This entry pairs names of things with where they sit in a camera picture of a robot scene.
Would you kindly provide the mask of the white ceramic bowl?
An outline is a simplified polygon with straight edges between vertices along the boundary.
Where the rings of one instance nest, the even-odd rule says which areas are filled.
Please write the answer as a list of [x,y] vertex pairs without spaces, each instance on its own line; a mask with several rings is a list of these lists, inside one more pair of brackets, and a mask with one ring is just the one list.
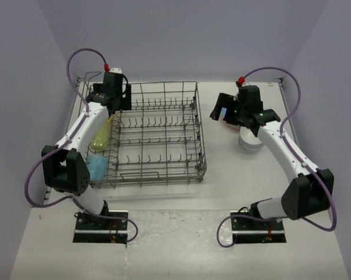
[[240,139],[244,144],[251,145],[251,146],[262,146],[263,142],[256,137],[253,132],[245,127],[240,129]]
[[265,146],[263,143],[259,143],[259,144],[248,143],[241,137],[238,138],[238,143],[239,143],[240,147],[248,153],[258,153]]

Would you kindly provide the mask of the yellow-green plastic cup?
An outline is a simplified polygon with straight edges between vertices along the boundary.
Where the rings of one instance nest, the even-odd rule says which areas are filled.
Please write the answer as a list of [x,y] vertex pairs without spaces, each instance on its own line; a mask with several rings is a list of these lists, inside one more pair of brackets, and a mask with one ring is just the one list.
[[102,152],[107,149],[111,136],[111,122],[115,119],[118,112],[111,115],[98,129],[92,138],[89,147],[95,152]]

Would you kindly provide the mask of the grey wire dish rack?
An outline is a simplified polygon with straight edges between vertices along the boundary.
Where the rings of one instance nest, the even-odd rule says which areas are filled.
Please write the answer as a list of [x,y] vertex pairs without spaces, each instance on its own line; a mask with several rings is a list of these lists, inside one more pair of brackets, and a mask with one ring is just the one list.
[[133,82],[131,110],[110,125],[107,159],[95,188],[201,182],[207,170],[198,84]]

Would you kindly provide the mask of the blue plastic cup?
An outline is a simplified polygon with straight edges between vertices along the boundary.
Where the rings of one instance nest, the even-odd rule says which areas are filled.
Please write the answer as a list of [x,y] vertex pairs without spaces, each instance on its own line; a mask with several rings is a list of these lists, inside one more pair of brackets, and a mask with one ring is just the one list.
[[108,158],[99,155],[89,155],[86,165],[92,181],[102,180],[106,174]]

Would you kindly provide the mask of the blue plastic plate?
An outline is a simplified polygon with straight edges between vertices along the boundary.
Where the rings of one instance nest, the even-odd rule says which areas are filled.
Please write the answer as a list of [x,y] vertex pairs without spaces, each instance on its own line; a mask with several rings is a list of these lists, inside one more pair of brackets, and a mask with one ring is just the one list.
[[227,109],[225,107],[221,108],[220,119],[223,120],[225,117]]

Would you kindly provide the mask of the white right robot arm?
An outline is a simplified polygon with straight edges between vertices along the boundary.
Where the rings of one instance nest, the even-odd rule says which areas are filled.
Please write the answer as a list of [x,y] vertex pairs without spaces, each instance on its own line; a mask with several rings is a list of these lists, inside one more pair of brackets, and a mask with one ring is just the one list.
[[226,123],[247,128],[271,151],[289,182],[281,196],[251,205],[249,223],[253,228],[262,229],[274,218],[297,220],[334,209],[332,172],[320,169],[303,154],[277,113],[263,107],[257,86],[239,87],[235,96],[220,93],[211,117],[218,119],[221,109],[226,109]]

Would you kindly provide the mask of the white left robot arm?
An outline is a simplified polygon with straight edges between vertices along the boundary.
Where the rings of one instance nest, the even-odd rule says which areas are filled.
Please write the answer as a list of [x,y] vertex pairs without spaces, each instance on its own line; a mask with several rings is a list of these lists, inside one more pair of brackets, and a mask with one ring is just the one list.
[[121,71],[78,90],[84,103],[64,137],[41,152],[45,184],[89,222],[110,221],[98,188],[201,182],[207,171],[196,82],[131,83]]

